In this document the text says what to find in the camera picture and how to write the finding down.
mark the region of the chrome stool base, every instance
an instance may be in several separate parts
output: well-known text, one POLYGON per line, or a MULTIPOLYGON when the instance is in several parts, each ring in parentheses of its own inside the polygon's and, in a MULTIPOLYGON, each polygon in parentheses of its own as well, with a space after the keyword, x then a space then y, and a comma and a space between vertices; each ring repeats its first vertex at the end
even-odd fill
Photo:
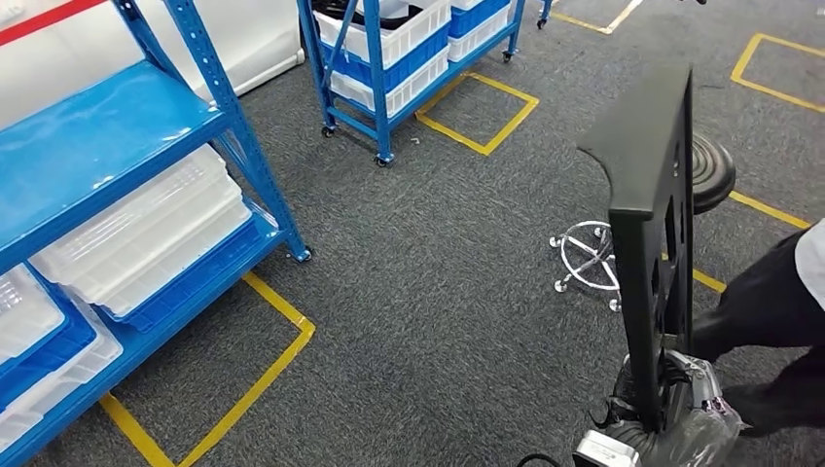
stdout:
POLYGON ((622 310, 622 295, 619 291, 619 279, 614 272, 616 256, 613 254, 613 236, 610 234, 610 224, 599 221, 580 222, 570 229, 567 229, 567 232, 561 236, 550 237, 550 246, 557 248, 561 252, 561 260, 569 271, 563 279, 557 280, 553 284, 557 292, 563 293, 567 291, 567 283, 570 279, 576 279, 593 289, 616 292, 617 298, 611 299, 609 306, 612 311, 622 310), (590 231, 590 234, 595 235, 598 239, 598 246, 595 248, 590 247, 584 241, 573 236, 573 234, 577 234, 579 231, 590 231), (573 267, 567 257, 567 248, 569 248, 570 245, 578 248, 589 257, 578 267, 573 267), (588 269, 599 267, 604 270, 610 279, 610 283, 592 282, 582 275, 582 273, 588 269))

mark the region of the white plastic crate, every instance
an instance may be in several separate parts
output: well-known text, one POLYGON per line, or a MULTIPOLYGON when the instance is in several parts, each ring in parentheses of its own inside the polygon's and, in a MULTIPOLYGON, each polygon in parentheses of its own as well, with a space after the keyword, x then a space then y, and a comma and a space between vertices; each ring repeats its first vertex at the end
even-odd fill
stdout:
MULTIPOLYGON (((435 0, 424 11, 415 15, 394 31, 381 29, 381 58, 384 68, 389 68, 398 60, 415 49, 415 46, 433 35, 449 22, 449 1, 435 0)), ((342 21, 314 12, 321 29, 321 41, 334 46, 341 31, 342 21)), ((356 54, 362 60, 370 62, 367 47, 367 31, 361 25, 350 24, 346 31, 343 48, 349 54, 356 54)))
POLYGON ((161 254, 147 257, 124 280, 107 284, 111 286, 90 303, 108 307, 115 316, 125 316, 246 222, 252 213, 243 203, 240 188, 229 177, 225 183, 222 191, 207 192, 187 205, 187 210, 201 213, 200 218, 159 245, 161 254))
POLYGON ((508 4, 485 22, 476 26, 475 29, 464 35, 464 37, 460 39, 449 37, 449 61, 461 61, 462 58, 474 51, 476 47, 504 29, 507 26, 509 13, 510 5, 508 4))
POLYGON ((81 312, 97 333, 86 348, 31 386, 0 413, 0 452, 34 427, 43 416, 81 385, 100 374, 124 349, 87 305, 81 312))
POLYGON ((25 266, 0 275, 0 365, 20 356, 64 319, 25 266))
POLYGON ((108 276, 152 251, 179 223, 162 223, 191 198, 226 177, 224 160, 203 145, 34 255, 29 261, 49 281, 94 295, 90 276, 108 276))
MULTIPOLYGON (((416 5, 418 8, 427 8, 436 3, 438 0, 398 0, 403 1, 409 5, 416 5)), ((470 10, 476 5, 482 3, 482 0, 449 0, 449 4, 459 10, 470 10)))
MULTIPOLYGON (((448 52, 449 47, 445 47, 386 95, 388 118, 392 118, 403 110, 416 96, 447 71, 448 52)), ((333 72, 330 79, 330 88, 334 93, 360 102, 373 112, 376 110, 373 89, 359 81, 341 73, 333 72)))
POLYGON ((459 10, 472 10, 473 7, 482 3, 482 0, 450 0, 449 2, 453 7, 459 10))
MULTIPOLYGON (((410 14, 410 4, 404 0, 378 0, 378 15, 381 18, 401 18, 410 14)), ((364 15, 364 0, 358 0, 355 11, 364 15)))

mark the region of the blue plastic crate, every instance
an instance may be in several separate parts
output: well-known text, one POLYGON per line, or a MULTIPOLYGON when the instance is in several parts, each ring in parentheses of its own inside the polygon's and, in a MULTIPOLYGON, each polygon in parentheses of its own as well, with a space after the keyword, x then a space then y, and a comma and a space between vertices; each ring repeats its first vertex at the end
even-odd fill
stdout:
POLYGON ((464 36, 500 12, 508 4, 510 4, 510 0, 482 0, 482 3, 470 10, 451 7, 452 18, 449 20, 449 37, 458 39, 464 36))
MULTIPOLYGON (((390 92, 398 87, 412 73, 430 60, 447 46, 449 23, 426 38, 424 42, 415 46, 409 54, 404 55, 392 66, 384 70, 384 90, 390 92)), ((332 46, 321 43, 324 59, 329 61, 333 53, 332 46)), ((373 75, 370 72, 370 63, 356 54, 349 54, 341 48, 333 63, 333 69, 343 75, 354 78, 367 86, 373 85, 373 75)))
POLYGON ((129 314, 115 317, 105 306, 93 305, 92 308, 97 314, 111 321, 127 324, 140 333, 147 333, 170 313, 180 309, 182 304, 197 294, 202 287, 209 285, 211 277, 220 276, 235 256, 259 244, 263 234, 256 223, 256 216, 252 216, 129 314))
POLYGON ((32 270, 54 303, 66 315, 65 325, 54 336, 0 377, 0 412, 27 391, 37 381, 62 367, 97 337, 97 333, 56 286, 32 270))
POLYGON ((68 319, 64 319, 63 322, 60 323, 59 325, 57 325, 57 327, 54 328, 50 333, 43 336, 43 338, 40 339, 39 341, 35 342, 34 345, 28 347, 28 349, 26 349, 25 352, 18 355, 17 357, 10 358, 10 359, 6 360, 5 362, 3 362, 3 364, 0 365, 0 381, 3 380, 3 377, 8 372, 10 372, 14 368, 16 368, 20 363, 26 361, 26 359, 28 359, 28 357, 32 356, 36 351, 38 351, 44 345, 49 343, 49 341, 54 339, 54 337, 57 336, 57 334, 59 334, 60 331, 62 331, 66 327, 67 324, 68 324, 68 319))

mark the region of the white shirt sleeve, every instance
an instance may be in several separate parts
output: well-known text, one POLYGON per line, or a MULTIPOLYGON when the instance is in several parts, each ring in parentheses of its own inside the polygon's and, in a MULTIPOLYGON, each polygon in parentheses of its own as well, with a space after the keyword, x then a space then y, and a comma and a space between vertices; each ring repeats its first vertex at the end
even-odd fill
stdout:
POLYGON ((800 237, 794 256, 802 283, 825 309, 825 219, 800 237))

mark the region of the blue metal shelving rack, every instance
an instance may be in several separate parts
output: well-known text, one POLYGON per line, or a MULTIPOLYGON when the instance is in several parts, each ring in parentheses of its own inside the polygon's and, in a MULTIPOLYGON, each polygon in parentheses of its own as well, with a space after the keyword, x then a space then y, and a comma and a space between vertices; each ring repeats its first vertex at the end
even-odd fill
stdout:
POLYGON ((312 74, 314 75, 315 89, 318 93, 318 100, 320 101, 324 115, 324 136, 332 136, 338 127, 338 121, 354 127, 377 142, 378 153, 376 155, 376 163, 379 166, 386 166, 395 159, 390 149, 390 131, 432 98, 441 88, 458 77, 462 71, 469 68, 470 65, 508 37, 510 41, 507 49, 502 51, 504 62, 509 62, 518 51, 516 43, 519 39, 524 0, 514 0, 516 7, 513 17, 504 29, 478 46, 460 62, 450 62, 446 73, 440 76, 433 84, 390 119, 387 118, 386 101, 383 98, 379 98, 380 96, 386 95, 386 87, 384 85, 384 70, 382 68, 383 59, 381 57, 378 0, 364 0, 364 26, 367 31, 367 47, 370 53, 370 77, 373 83, 372 88, 376 107, 373 117, 374 126, 368 126, 337 108, 336 96, 329 87, 329 74, 332 72, 332 66, 330 64, 333 63, 336 56, 341 53, 343 37, 352 20, 356 2, 357 0, 349 0, 347 4, 341 34, 336 41, 336 46, 328 61, 324 59, 323 51, 321 51, 321 39, 318 27, 315 24, 315 18, 312 15, 311 0, 298 0, 298 10, 301 19, 301 30, 305 39, 306 52, 312 66, 312 74))
POLYGON ((547 24, 547 18, 550 16, 550 7, 553 5, 553 0, 542 0, 542 13, 539 20, 536 21, 536 26, 539 29, 544 29, 547 24))
MULTIPOLYGON (((0 453, 4 467, 42 449, 277 245, 286 242, 298 261, 310 258, 194 2, 164 0, 214 105, 189 89, 134 1, 110 1, 145 60, 0 129, 0 273, 209 142, 235 162, 269 212, 247 200, 252 220, 142 305, 170 310, 150 332, 110 323, 123 355, 0 453)), ((61 8, 71 16, 97 3, 61 8)), ((0 47, 12 40, 0 39, 0 47)))

